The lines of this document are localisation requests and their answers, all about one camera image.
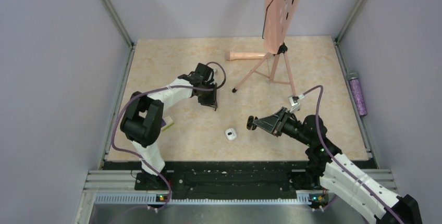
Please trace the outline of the pink music stand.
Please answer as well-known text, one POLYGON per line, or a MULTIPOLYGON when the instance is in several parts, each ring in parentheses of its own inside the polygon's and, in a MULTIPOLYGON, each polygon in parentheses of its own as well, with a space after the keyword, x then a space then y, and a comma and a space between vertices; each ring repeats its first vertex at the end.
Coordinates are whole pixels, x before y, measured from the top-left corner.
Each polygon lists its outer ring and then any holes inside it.
POLYGON ((285 44, 287 31, 296 12, 298 3, 299 0, 264 0, 262 39, 266 54, 261 57, 260 61, 232 89, 233 93, 236 93, 251 75, 256 73, 268 78, 270 83, 289 85, 292 92, 291 96, 298 96, 289 64, 288 47, 285 44), (284 57, 289 79, 287 82, 275 80, 276 68, 278 66, 280 55, 283 55, 284 57), (259 72, 257 69, 271 56, 274 56, 274 62, 270 74, 265 75, 259 72))

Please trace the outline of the black earbud charging case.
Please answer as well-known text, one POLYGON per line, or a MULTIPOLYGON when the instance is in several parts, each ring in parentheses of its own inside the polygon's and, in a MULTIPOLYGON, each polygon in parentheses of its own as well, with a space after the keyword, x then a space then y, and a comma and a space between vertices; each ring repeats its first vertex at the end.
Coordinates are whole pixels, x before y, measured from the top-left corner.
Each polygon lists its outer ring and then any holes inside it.
POLYGON ((251 131, 255 130, 257 128, 257 125, 254 123, 256 120, 258 120, 258 117, 249 116, 247 119, 246 128, 251 131))

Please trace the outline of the white earbud charging case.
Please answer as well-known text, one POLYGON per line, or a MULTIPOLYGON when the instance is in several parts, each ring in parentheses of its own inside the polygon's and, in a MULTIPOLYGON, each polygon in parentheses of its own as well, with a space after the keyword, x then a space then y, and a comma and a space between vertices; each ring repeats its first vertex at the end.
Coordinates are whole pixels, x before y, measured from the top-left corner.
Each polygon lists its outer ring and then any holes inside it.
POLYGON ((235 140, 235 139, 238 137, 238 135, 237 135, 237 133, 236 133, 236 131, 235 131, 234 128, 229 128, 229 129, 227 129, 227 130, 225 131, 225 136, 226 136, 226 138, 227 138, 229 141, 233 141, 233 140, 235 140))

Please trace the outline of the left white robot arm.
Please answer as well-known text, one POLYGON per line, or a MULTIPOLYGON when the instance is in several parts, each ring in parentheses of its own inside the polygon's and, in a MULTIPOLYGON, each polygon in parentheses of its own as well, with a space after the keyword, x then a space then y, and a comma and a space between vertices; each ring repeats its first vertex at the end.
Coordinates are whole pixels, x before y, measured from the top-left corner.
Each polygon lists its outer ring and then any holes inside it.
POLYGON ((149 92, 136 91, 119 114, 120 130, 135 147, 134 155, 142 162, 138 190, 166 190, 170 186, 164 171, 157 139, 165 126, 163 113, 177 103, 196 97, 198 103, 218 108, 216 70, 209 64, 197 64, 194 71, 178 76, 170 84, 149 92))

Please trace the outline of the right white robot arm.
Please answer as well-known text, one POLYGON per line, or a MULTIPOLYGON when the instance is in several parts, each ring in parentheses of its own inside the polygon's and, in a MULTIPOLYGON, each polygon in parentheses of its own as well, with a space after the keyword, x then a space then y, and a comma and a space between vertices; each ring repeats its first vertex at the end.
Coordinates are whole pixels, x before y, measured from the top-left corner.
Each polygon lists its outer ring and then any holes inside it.
POLYGON ((361 170, 327 138, 327 128, 319 115, 308 115, 300 121, 282 107, 267 117, 249 116, 247 129, 256 128, 273 136, 285 134, 306 145, 307 185, 332 191, 367 223, 422 223, 418 202, 409 194, 400 196, 387 189, 361 170))

